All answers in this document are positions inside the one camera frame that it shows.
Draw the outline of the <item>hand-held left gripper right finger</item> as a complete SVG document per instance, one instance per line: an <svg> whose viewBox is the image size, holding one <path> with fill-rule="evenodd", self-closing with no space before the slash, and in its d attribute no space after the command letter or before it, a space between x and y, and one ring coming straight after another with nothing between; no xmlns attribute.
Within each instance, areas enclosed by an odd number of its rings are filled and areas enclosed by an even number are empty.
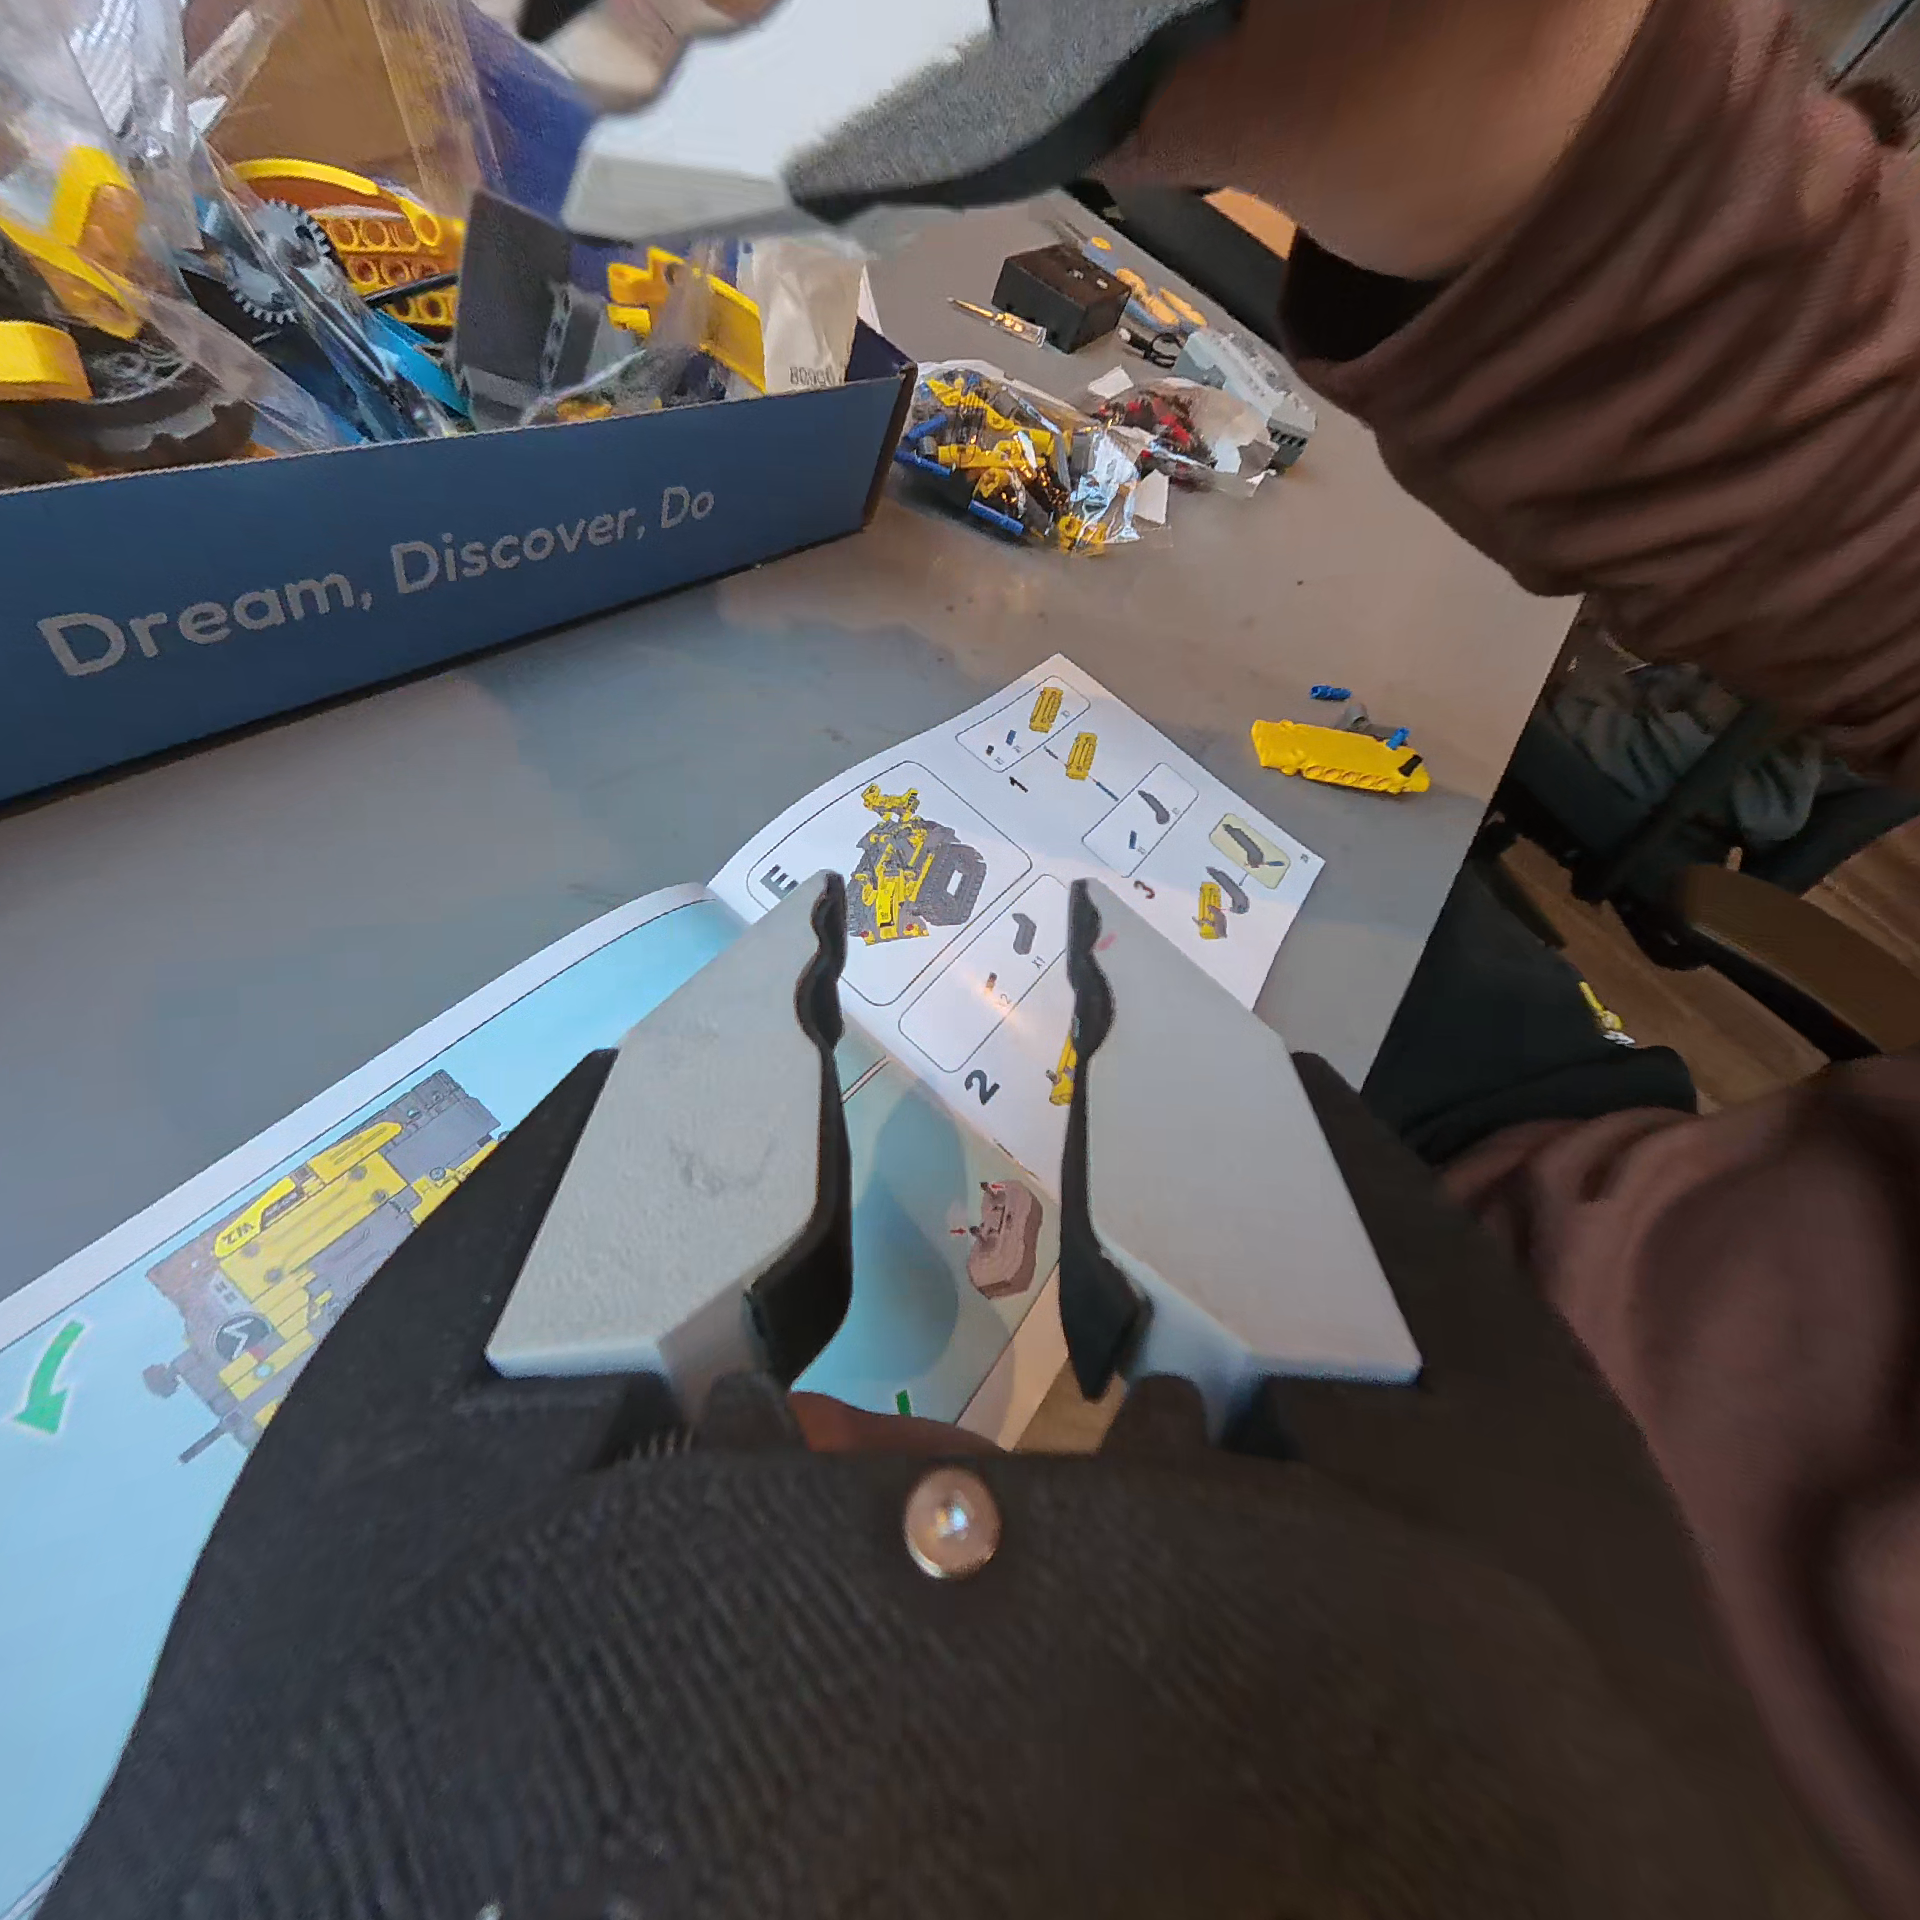
<svg viewBox="0 0 1920 1920"><path fill-rule="evenodd" d="M1069 885L1067 979L1057 1307L1083 1398L1183 1379L1222 1438L1267 1379L1417 1382L1283 1039L1100 880Z"/></svg>

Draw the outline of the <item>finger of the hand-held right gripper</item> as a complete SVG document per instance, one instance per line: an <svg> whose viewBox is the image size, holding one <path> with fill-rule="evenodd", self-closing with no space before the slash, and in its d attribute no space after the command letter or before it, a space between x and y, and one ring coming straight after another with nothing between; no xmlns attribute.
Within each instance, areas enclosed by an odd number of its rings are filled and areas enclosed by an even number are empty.
<svg viewBox="0 0 1920 1920"><path fill-rule="evenodd" d="M774 4L516 4L516 36L595 105L643 105L697 40L756 24Z"/></svg>
<svg viewBox="0 0 1920 1920"><path fill-rule="evenodd" d="M562 226L616 244L777 229L803 159L992 26L992 4L771 4L682 32L655 90L587 132Z"/></svg>

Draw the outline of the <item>white clear plastic bag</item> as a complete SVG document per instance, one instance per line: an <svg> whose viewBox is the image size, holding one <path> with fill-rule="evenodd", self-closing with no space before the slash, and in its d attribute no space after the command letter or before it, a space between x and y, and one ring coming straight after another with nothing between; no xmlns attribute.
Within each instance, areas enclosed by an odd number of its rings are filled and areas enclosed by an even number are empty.
<svg viewBox="0 0 1920 1920"><path fill-rule="evenodd" d="M860 296L862 251L821 238L742 244L737 289L754 299L762 338L762 390L828 390L844 383Z"/></svg>

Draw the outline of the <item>bag of yellow blue parts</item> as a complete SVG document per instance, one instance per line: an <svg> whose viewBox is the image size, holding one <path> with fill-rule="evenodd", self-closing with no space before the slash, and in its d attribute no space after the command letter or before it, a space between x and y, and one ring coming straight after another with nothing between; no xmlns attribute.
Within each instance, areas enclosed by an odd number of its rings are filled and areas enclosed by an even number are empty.
<svg viewBox="0 0 1920 1920"><path fill-rule="evenodd" d="M923 364L895 447L915 487L987 530L1069 554L1167 535L1146 432L977 359Z"/></svg>

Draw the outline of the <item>large clear bag yellow parts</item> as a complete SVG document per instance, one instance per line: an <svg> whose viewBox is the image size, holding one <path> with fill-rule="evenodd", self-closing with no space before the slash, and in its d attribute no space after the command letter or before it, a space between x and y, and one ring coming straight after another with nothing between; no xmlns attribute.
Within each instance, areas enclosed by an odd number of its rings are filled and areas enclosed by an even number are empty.
<svg viewBox="0 0 1920 1920"><path fill-rule="evenodd" d="M2 490L474 432L473 194L584 99L516 4L6 4ZM734 251L626 249L662 409L762 395Z"/></svg>

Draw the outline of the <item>yellow beam panel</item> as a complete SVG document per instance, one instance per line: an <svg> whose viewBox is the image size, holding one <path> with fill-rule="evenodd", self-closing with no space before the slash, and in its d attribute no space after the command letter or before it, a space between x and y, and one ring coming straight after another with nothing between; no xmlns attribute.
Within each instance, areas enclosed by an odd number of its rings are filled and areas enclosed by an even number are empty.
<svg viewBox="0 0 1920 1920"><path fill-rule="evenodd" d="M1374 737L1305 721L1257 721L1250 726L1250 739L1264 770L1313 784L1330 784L1377 797L1420 797L1429 791L1404 791L1398 765L1409 755L1417 755L1409 743L1404 750L1390 755Z"/></svg>

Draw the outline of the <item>blue cardboard kit box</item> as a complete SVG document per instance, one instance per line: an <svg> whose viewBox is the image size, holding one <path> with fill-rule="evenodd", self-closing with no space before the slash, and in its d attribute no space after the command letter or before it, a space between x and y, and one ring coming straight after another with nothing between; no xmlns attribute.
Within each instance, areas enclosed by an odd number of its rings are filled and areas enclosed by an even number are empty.
<svg viewBox="0 0 1920 1920"><path fill-rule="evenodd" d="M828 390L2 490L2 803L857 530L911 387L866 305Z"/></svg>

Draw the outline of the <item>person's right forearm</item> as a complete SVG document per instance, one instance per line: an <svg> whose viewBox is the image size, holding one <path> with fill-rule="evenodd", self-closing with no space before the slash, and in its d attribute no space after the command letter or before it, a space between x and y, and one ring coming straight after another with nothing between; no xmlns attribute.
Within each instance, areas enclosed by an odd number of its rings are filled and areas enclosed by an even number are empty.
<svg viewBox="0 0 1920 1920"><path fill-rule="evenodd" d="M1917 786L1917 175L1782 4L1656 4L1452 276L1301 232L1295 369L1523 588Z"/></svg>

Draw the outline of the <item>person's right hand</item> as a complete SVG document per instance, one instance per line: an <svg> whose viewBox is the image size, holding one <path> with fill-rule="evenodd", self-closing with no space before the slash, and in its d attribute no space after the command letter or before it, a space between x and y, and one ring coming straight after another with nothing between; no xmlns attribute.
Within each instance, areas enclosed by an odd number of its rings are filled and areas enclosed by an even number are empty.
<svg viewBox="0 0 1920 1920"><path fill-rule="evenodd" d="M1323 249L1444 278L1540 194L1649 4L1250 4L1102 182L1241 188Z"/></svg>

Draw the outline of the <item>small black box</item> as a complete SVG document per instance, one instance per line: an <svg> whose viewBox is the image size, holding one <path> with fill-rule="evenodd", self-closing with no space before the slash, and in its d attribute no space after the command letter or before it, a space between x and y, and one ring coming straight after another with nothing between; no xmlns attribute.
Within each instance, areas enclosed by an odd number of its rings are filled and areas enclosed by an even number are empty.
<svg viewBox="0 0 1920 1920"><path fill-rule="evenodd" d="M1007 256L992 289L995 309L1038 325L1057 351L1083 351L1111 336L1126 304L1123 278L1069 244Z"/></svg>

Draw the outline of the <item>person's legs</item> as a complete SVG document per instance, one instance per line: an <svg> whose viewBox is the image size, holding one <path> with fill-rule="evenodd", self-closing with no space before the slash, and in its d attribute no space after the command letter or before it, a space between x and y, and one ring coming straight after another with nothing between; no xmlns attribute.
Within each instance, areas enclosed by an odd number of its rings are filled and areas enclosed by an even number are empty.
<svg viewBox="0 0 1920 1920"><path fill-rule="evenodd" d="M1586 979L1479 862L1454 880L1360 1100L1429 1166L1523 1123L1697 1112L1679 1051L1612 1039Z"/></svg>

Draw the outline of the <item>bag of red black parts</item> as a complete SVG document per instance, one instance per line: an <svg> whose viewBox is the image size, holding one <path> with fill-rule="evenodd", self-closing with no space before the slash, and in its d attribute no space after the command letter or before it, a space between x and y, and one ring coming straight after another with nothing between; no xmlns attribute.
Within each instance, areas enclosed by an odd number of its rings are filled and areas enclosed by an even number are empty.
<svg viewBox="0 0 1920 1920"><path fill-rule="evenodd" d="M1111 369L1088 383L1088 399L1105 429L1138 442L1138 470L1164 470L1171 487L1250 495L1280 466L1267 414L1230 390Z"/></svg>

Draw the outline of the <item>grey control hub block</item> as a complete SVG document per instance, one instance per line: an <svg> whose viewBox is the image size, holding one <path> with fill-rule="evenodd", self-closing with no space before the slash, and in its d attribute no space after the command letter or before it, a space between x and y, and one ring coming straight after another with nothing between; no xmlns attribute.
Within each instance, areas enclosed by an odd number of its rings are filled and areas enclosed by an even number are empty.
<svg viewBox="0 0 1920 1920"><path fill-rule="evenodd" d="M1293 469L1313 442L1315 406L1278 349L1253 333L1192 326L1174 358L1174 375L1236 395L1262 414L1271 469Z"/></svg>

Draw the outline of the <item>white instruction booklet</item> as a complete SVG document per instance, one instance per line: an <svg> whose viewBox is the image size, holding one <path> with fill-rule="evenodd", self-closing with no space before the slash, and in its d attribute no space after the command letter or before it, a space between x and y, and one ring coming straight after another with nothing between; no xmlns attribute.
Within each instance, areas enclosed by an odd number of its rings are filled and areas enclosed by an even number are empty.
<svg viewBox="0 0 1920 1920"><path fill-rule="evenodd" d="M2 1305L2 1914L34 1916L203 1536L373 1271L817 867L844 875L850 1314L803 1373L1016 1438L1063 1366L1067 888L1105 877L1250 1005L1323 860L1052 657L825 782L706 885L565 933Z"/></svg>

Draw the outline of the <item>black office chair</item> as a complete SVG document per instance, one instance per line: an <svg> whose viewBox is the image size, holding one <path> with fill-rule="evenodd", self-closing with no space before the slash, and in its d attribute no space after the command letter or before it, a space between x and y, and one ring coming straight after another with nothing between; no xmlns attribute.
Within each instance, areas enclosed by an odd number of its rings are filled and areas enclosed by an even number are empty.
<svg viewBox="0 0 1920 1920"><path fill-rule="evenodd" d="M1530 840L1660 966L1710 966L1826 1060L1917 1041L1917 963L1805 895L1917 817L1808 729L1697 668L1631 657L1580 610L1474 832L1473 860L1551 946L1503 867Z"/></svg>

